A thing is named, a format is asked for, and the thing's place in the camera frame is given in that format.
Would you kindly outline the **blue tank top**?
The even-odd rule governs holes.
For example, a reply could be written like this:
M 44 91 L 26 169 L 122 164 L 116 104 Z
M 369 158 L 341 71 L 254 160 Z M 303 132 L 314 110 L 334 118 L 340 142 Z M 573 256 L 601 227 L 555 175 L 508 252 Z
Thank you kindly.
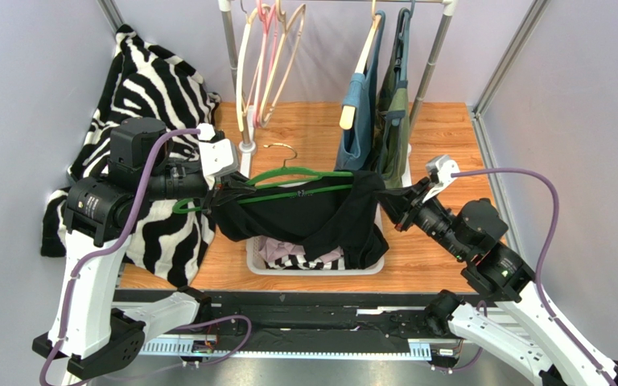
M 367 170 L 367 163 L 373 146 L 374 126 L 376 122 L 377 73 L 381 41 L 386 16 L 381 16 L 381 24 L 371 49 L 366 69 L 362 74 L 352 74 L 348 91 L 342 101 L 356 107 L 356 116 L 352 128 L 341 129 L 341 139 L 336 155 L 337 170 Z

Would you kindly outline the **mauve tank top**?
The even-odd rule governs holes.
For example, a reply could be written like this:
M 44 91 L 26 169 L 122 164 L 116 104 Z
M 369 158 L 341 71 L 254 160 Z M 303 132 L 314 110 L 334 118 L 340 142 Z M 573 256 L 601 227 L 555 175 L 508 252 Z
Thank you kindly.
M 257 248 L 262 258 L 267 261 L 276 261 L 277 259 L 289 255 L 299 256 L 305 255 L 303 246 L 296 245 L 284 241 L 275 240 L 266 236 L 259 237 L 259 246 Z M 323 263 L 338 260 L 344 255 L 343 249 L 337 247 L 329 253 L 326 253 L 319 257 Z

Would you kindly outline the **olive green tank top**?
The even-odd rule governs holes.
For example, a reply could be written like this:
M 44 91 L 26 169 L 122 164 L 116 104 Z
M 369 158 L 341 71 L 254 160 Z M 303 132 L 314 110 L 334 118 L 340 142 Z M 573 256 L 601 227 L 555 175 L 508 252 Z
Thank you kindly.
M 393 74 L 393 48 L 377 99 L 377 160 L 375 171 L 388 188 L 402 186 L 410 139 L 408 85 L 396 88 Z

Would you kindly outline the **wooden hanger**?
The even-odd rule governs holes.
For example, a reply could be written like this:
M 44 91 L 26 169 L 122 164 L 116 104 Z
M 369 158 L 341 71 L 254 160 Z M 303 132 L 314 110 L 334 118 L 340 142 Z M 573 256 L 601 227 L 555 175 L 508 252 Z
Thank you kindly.
M 365 44 L 361 50 L 358 61 L 356 62 L 356 68 L 354 74 L 362 74 L 366 69 L 369 55 L 371 49 L 373 47 L 374 40 L 376 38 L 376 34 L 378 32 L 378 28 L 381 24 L 381 16 L 376 11 L 376 0 L 371 1 L 371 16 L 372 23 L 369 29 L 369 33 L 367 34 Z M 339 125 L 342 130 L 349 130 L 352 128 L 353 122 L 356 116 L 356 107 L 354 105 L 344 104 L 342 106 L 342 112 L 340 115 Z
M 262 89 L 262 110 L 260 127 L 266 127 L 280 101 L 286 82 L 295 64 L 299 44 L 303 36 L 307 17 L 307 5 L 299 4 L 293 11 L 284 8 L 281 1 L 274 1 L 278 16 L 278 41 L 276 59 L 270 68 L 269 83 Z

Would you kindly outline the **cream plastic hanger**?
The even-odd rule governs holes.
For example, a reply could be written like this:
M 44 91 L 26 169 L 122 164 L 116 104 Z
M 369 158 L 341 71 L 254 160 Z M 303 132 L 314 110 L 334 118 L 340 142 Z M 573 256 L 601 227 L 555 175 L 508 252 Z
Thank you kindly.
M 245 14 L 245 25 L 242 32 L 241 42 L 238 50 L 236 88 L 235 88 L 235 109 L 238 129 L 243 138 L 249 136 L 249 103 L 245 92 L 245 66 L 246 56 L 249 47 L 250 37 L 255 24 L 262 23 L 260 16 L 266 15 L 266 4 L 256 1 L 252 10 Z

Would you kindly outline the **pink plastic hanger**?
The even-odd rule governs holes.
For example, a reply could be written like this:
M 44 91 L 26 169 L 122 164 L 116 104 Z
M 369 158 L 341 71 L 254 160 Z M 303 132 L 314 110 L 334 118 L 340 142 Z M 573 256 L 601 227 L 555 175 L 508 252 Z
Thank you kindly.
M 256 20 L 262 28 L 261 48 L 257 59 L 257 66 L 253 73 L 251 94 L 248 96 L 248 108 L 254 108 L 251 113 L 251 121 L 254 129 L 260 125 L 260 111 L 262 110 L 262 89 L 268 85 L 270 68 L 276 59 L 278 41 L 278 16 L 276 4 L 255 2 L 257 11 Z

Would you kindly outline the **teal plastic hanger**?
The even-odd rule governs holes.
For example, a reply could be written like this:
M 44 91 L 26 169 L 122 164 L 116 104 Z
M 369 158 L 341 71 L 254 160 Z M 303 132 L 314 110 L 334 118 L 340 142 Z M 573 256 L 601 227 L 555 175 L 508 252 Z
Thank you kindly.
M 410 25 L 415 12 L 416 1 L 411 0 L 408 8 L 398 13 L 396 35 L 393 43 L 393 74 L 396 88 L 408 85 L 407 67 L 409 57 Z

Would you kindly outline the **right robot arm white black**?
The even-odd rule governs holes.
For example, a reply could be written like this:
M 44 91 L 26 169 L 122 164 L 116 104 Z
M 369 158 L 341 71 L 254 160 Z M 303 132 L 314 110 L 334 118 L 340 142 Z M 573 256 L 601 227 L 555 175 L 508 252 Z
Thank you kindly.
M 618 360 L 597 350 L 546 295 L 539 295 L 533 269 L 502 243 L 508 226 L 491 201 L 469 201 L 453 213 L 429 196 L 432 190 L 432 182 L 424 178 L 411 187 L 379 191 L 376 197 L 399 232 L 416 226 L 463 262 L 467 283 L 527 336 L 494 322 L 448 290 L 426 307 L 429 328 L 437 335 L 471 340 L 534 385 L 618 385 Z

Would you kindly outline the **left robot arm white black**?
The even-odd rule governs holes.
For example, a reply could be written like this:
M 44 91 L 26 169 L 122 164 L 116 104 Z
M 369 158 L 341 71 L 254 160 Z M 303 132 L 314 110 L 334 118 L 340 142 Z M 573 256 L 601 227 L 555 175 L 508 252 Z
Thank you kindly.
M 155 118 L 130 118 L 110 134 L 109 172 L 70 189 L 64 211 L 67 254 L 56 319 L 35 338 L 46 361 L 66 359 L 79 385 L 130 365 L 160 335 L 215 326 L 211 298 L 190 286 L 167 298 L 128 310 L 113 306 L 117 276 L 148 204 L 165 199 L 209 203 L 214 181 L 239 166 L 235 145 L 208 123 L 192 129 L 200 157 L 172 156 L 179 130 Z

